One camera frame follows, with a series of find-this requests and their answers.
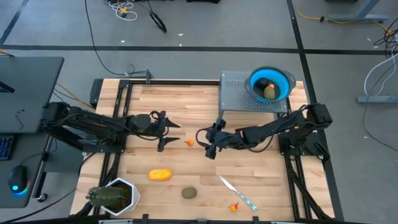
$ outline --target wooden tabletop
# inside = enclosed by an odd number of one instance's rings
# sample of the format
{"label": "wooden tabletop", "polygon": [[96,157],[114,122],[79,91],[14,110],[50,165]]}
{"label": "wooden tabletop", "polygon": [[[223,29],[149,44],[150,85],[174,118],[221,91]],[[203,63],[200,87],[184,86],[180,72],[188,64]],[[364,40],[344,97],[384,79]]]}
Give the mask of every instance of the wooden tabletop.
{"label": "wooden tabletop", "polygon": [[[104,80],[97,113],[112,116],[118,83],[117,79]],[[307,103],[302,82],[297,82],[289,98],[293,110]],[[198,129],[216,121],[218,86],[134,85],[129,114],[148,114],[152,110],[166,110],[169,119],[181,126],[171,128],[168,137],[181,140],[167,144],[164,152],[157,152],[157,141],[128,137],[118,177],[135,184],[141,199],[134,211],[118,218],[142,218],[147,213],[149,218],[155,219],[252,220],[253,216],[258,216],[264,221],[294,220],[285,161],[279,153],[277,138],[260,154],[224,149],[217,153],[215,160],[205,157],[204,148],[197,143],[192,147],[184,143],[195,139]],[[227,122],[226,131],[234,132],[236,128],[269,123],[274,120],[274,114],[226,111],[223,118]],[[199,139],[205,141],[205,133],[201,133]],[[264,147],[267,140],[258,148]],[[96,154],[83,166],[71,213],[83,207],[89,188],[98,185],[103,157],[103,154]],[[302,163],[308,191],[325,213],[334,217],[321,160],[303,156]],[[150,170],[161,168],[172,170],[171,179],[158,182],[147,178]],[[236,193],[228,190],[219,175],[259,210],[254,212]],[[191,186],[198,190],[198,195],[193,199],[182,198],[181,190]],[[297,189],[296,192],[300,214],[304,217],[302,197]],[[229,206],[237,202],[238,211],[233,213]]]}

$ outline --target toy knife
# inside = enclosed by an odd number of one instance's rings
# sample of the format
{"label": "toy knife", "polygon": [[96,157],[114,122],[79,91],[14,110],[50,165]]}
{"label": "toy knife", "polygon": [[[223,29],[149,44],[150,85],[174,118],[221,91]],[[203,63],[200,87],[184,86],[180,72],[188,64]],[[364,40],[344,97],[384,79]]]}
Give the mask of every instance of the toy knife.
{"label": "toy knife", "polygon": [[253,203],[251,203],[249,201],[249,199],[247,199],[245,196],[243,196],[243,194],[241,192],[239,192],[238,190],[236,190],[223,176],[220,175],[220,179],[224,182],[224,184],[227,186],[227,188],[229,188],[230,190],[235,191],[239,196],[241,196],[241,198],[254,210],[257,211],[257,207],[255,205],[253,205]]}

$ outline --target succulent plant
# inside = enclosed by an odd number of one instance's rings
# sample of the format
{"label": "succulent plant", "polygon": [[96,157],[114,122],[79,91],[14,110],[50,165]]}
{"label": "succulent plant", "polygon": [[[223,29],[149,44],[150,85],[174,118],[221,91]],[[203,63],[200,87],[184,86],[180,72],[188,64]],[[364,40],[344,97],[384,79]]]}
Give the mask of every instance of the succulent plant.
{"label": "succulent plant", "polygon": [[88,191],[86,199],[94,206],[113,206],[126,200],[126,190],[117,187],[93,187]]}

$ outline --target potted plant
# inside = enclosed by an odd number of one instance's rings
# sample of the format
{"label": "potted plant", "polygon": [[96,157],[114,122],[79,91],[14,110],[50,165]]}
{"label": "potted plant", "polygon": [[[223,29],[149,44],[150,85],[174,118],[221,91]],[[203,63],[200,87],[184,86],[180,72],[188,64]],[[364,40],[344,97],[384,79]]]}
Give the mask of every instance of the potted plant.
{"label": "potted plant", "polygon": [[117,178],[105,187],[91,188],[86,198],[93,206],[99,206],[112,215],[134,210],[140,194],[134,184]]}

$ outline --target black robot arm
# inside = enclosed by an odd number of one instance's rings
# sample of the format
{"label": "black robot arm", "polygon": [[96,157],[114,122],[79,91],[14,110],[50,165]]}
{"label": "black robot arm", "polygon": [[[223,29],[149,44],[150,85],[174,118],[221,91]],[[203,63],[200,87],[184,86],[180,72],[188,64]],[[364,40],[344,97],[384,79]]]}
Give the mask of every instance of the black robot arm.
{"label": "black robot arm", "polygon": [[[307,110],[307,118],[303,115],[303,111]],[[294,111],[287,116],[279,118],[271,123],[263,126],[250,126],[246,128],[235,129],[235,133],[227,133],[221,131],[226,122],[219,120],[212,127],[201,129],[206,131],[206,139],[211,144],[203,143],[198,140],[199,145],[205,147],[206,157],[214,159],[217,147],[220,151],[224,148],[231,149],[249,149],[252,152],[262,152],[268,148],[268,145],[260,150],[254,150],[258,144],[264,142],[266,138],[273,138],[275,134],[289,130],[289,136],[295,145],[305,144],[306,137],[314,130],[325,129],[331,124],[332,120],[329,112],[323,104],[303,105],[299,110]]]}
{"label": "black robot arm", "polygon": [[[168,142],[177,140],[164,138],[169,128],[180,127],[166,117],[165,111],[110,118],[66,103],[49,103],[42,123],[42,129],[49,135],[88,152],[122,152],[130,134],[148,141],[159,139],[158,151],[163,151]],[[91,134],[91,139],[82,139],[63,126]]]}

